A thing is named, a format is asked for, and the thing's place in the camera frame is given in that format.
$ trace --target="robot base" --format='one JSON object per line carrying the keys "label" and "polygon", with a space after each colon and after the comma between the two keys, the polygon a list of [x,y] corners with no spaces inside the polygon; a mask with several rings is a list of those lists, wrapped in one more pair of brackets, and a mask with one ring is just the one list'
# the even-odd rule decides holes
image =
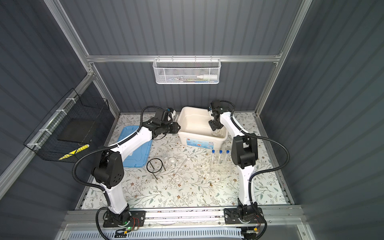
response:
{"label": "robot base", "polygon": [[224,209],[225,224],[252,223],[257,225],[263,223],[263,211],[257,207],[257,203],[255,203],[257,211],[261,216],[255,213],[251,205],[243,205],[239,199],[237,199],[237,202],[237,208]]}
{"label": "robot base", "polygon": [[144,225],[145,214],[146,214],[145,211],[129,211],[129,209],[128,209],[126,216],[124,216],[123,217],[124,219],[122,219],[121,216],[117,218],[116,216],[113,216],[113,213],[109,212],[109,214],[106,214],[106,216],[104,218],[103,227],[105,227],[105,228],[123,227],[125,224],[126,225],[124,227],[127,227],[127,228],[133,227],[133,225],[134,225],[133,218],[137,218],[137,220],[135,222],[135,227],[138,227],[138,226],[142,227]]}

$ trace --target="blue plastic tray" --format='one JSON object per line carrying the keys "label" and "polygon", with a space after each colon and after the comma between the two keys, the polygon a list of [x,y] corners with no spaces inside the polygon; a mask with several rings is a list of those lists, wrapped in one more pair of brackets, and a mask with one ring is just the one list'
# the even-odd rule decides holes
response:
{"label": "blue plastic tray", "polygon": [[[124,139],[126,136],[131,135],[136,131],[139,126],[127,126],[125,127],[119,136],[118,141]],[[125,158],[122,162],[123,167],[142,167],[147,163],[149,152],[151,150],[152,140],[144,143],[136,149],[131,155]]]}

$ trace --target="floral tablecloth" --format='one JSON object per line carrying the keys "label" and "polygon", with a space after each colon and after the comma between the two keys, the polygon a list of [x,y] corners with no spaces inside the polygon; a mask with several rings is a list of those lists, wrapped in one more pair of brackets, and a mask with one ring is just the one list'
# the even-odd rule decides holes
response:
{"label": "floral tablecloth", "polygon": [[[245,129],[260,135],[252,113],[234,115]],[[144,114],[144,120],[150,117],[153,117],[153,114]],[[139,125],[139,122],[140,115],[121,115],[110,144],[117,141],[124,127]],[[232,137],[228,136],[222,150],[225,152],[231,150],[231,147]],[[165,152],[170,157],[175,157],[177,161],[174,164],[166,162],[164,164],[166,170],[162,169],[155,174],[157,179],[145,166],[124,169],[122,187],[131,208],[237,205],[239,184],[238,173],[234,166],[234,171],[229,171],[227,174],[209,174],[211,151],[182,145],[177,134],[167,134],[161,140],[154,140],[149,159],[154,157],[162,159]],[[258,140],[258,156],[256,170],[272,167],[264,143],[260,140]],[[155,165],[159,164],[156,160],[152,162]],[[257,175],[254,178],[254,190],[260,205],[286,204],[274,172]],[[106,206],[104,195],[99,189],[90,188],[81,209],[98,209],[102,206]]]}

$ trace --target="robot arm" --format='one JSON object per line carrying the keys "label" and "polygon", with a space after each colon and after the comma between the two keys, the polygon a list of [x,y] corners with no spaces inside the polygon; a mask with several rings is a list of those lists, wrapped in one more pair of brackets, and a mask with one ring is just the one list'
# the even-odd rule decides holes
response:
{"label": "robot arm", "polygon": [[110,201],[108,207],[111,212],[110,217],[115,218],[117,223],[123,224],[129,218],[129,206],[121,185],[124,176],[123,160],[141,145],[158,135],[177,133],[180,126],[173,122],[175,113],[172,108],[157,109],[155,117],[143,122],[138,132],[134,132],[113,144],[116,147],[102,151],[96,157],[96,166],[92,170],[92,175],[96,182],[104,187]]}
{"label": "robot arm", "polygon": [[[234,117],[231,117],[231,111],[229,108],[223,107],[219,100],[211,103],[209,113],[212,119],[209,121],[209,125],[212,130],[215,131],[216,129],[221,129],[224,126],[233,137],[231,157],[233,163],[236,165],[236,169],[239,172],[239,215],[245,219],[253,214],[248,194],[248,180],[254,171],[254,166],[258,158],[257,139],[245,136],[241,132],[243,131],[248,133],[248,131],[243,129]],[[240,130],[232,122],[232,119],[235,123],[237,123]]]}

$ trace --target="white plastic tub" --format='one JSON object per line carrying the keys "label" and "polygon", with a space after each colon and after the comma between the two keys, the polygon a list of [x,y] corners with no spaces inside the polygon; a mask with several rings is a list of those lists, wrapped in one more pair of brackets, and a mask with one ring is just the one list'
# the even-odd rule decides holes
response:
{"label": "white plastic tub", "polygon": [[214,136],[208,124],[210,120],[211,117],[206,109],[183,107],[177,120],[181,127],[178,132],[181,144],[220,150],[228,137],[228,131],[223,127],[218,136]]}

